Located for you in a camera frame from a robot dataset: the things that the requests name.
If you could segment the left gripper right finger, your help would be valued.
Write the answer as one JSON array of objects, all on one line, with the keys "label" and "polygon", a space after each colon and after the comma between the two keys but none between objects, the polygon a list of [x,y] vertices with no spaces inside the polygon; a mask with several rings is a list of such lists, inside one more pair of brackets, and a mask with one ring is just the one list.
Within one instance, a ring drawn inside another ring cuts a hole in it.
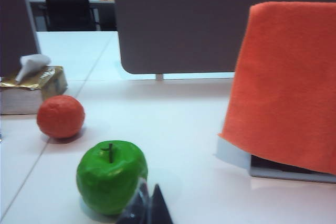
[{"label": "left gripper right finger", "polygon": [[151,223],[173,224],[170,212],[158,184],[155,185],[151,197]]}]

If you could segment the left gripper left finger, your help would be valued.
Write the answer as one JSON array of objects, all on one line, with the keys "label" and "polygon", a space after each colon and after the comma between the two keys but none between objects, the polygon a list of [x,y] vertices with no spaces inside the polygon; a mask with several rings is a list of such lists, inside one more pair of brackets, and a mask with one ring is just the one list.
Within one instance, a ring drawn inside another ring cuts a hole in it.
[{"label": "left gripper left finger", "polygon": [[138,180],[133,196],[127,203],[116,223],[151,223],[150,217],[150,194],[144,178]]}]

